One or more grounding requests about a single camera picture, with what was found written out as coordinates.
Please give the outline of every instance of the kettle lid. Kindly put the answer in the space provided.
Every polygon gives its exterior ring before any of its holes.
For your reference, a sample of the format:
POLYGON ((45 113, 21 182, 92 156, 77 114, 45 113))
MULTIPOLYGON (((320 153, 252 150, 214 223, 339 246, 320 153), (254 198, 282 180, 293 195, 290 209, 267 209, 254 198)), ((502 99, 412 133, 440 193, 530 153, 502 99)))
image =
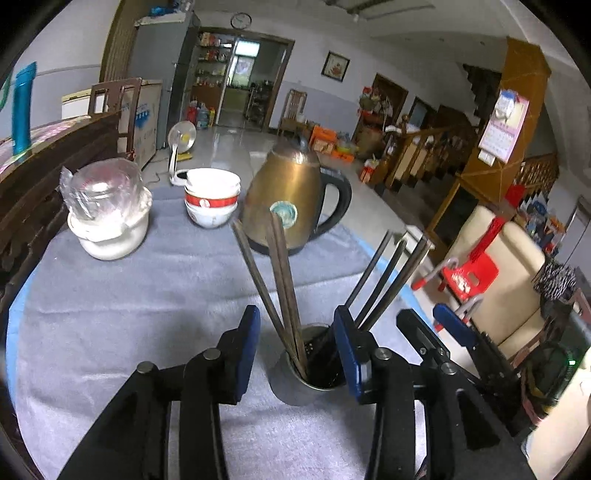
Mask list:
POLYGON ((320 165, 318 155, 308 147, 308 142, 303 137, 291 141, 282 138, 273 146, 269 154, 300 165, 320 165))

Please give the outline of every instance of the electric kettle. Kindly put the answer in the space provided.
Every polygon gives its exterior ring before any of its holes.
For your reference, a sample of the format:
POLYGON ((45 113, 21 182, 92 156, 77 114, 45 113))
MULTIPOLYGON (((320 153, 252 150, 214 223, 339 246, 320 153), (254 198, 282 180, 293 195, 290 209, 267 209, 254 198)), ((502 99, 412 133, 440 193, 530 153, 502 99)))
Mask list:
POLYGON ((318 155, 305 139, 298 143, 278 142, 268 153, 246 193, 242 224, 251 248, 268 255, 265 237, 269 211, 283 222, 291 254, 334 227, 351 203, 351 184, 338 170, 322 167, 318 155), (339 191, 335 211, 318 223, 327 185, 339 191))

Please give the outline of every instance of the power cord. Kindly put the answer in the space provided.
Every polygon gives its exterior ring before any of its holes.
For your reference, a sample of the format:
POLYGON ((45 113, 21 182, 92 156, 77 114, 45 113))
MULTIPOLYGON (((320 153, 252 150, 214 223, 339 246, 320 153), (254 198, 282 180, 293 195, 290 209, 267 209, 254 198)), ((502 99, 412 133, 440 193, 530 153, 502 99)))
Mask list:
MULTIPOLYGON (((168 157, 164 157, 164 158, 161 158, 160 160, 156 160, 156 161, 154 161, 154 162, 150 162, 150 163, 152 163, 152 164, 157 164, 157 163, 162 163, 162 162, 164 162, 164 161, 165 161, 165 162, 168 162, 169 160, 170 160, 170 159, 169 159, 168 157)), ((154 173, 155 173, 156 177, 158 178, 158 180, 150 180, 150 181, 147 181, 147 182, 145 183, 145 186, 152 185, 153 183, 159 183, 159 182, 160 182, 160 180, 162 180, 162 177, 161 177, 160 175, 168 175, 168 170, 166 170, 166 171, 161 171, 161 172, 157 172, 157 171, 156 171, 156 172, 154 172, 154 173)))

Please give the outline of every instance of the white bowl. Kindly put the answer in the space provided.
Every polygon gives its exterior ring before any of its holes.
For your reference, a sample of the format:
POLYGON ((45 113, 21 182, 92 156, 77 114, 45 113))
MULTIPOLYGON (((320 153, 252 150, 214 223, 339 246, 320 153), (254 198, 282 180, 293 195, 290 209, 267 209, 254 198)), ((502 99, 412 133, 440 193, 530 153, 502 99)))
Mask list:
POLYGON ((240 177, 219 168, 193 168, 187 172, 187 193, 203 199, 226 199, 240 194, 240 177))
POLYGON ((141 209, 129 219, 123 233, 117 236, 111 237, 108 234, 101 236, 104 230, 98 231, 98 227, 96 226, 88 228, 76 220, 72 213, 68 214, 68 227, 78 237, 82 248, 91 256, 99 260, 117 260, 118 258, 123 258, 139 247, 148 231, 152 194, 146 188, 144 188, 144 192, 142 193, 142 202, 141 209), (93 241, 89 238, 100 238, 100 240, 93 241))
POLYGON ((193 222, 203 228, 215 228, 223 225, 230 219, 232 213, 238 207, 238 203, 236 202, 227 207, 203 208, 191 205, 185 200, 185 206, 193 222))

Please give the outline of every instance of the staircase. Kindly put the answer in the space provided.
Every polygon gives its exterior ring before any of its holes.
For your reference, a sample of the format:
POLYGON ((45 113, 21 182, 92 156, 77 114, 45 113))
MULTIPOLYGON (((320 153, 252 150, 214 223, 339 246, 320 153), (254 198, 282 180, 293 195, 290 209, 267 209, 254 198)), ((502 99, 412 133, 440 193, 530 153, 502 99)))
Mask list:
POLYGON ((384 190, 382 198, 407 225, 425 230, 454 182, 454 175, 445 172, 442 178, 431 177, 414 187, 402 185, 399 191, 384 190))
MULTIPOLYGON (((501 74, 471 65, 463 68, 472 84, 474 115, 482 126, 495 107, 501 74)), ((384 155, 369 184, 405 223, 425 229, 477 140, 476 130, 465 124, 404 134, 384 155)))
POLYGON ((480 120, 488 122, 492 111, 495 109, 501 74, 493 70, 473 67, 472 65, 464 64, 462 67, 467 73, 468 82, 472 84, 471 90, 476 104, 474 115, 480 120))

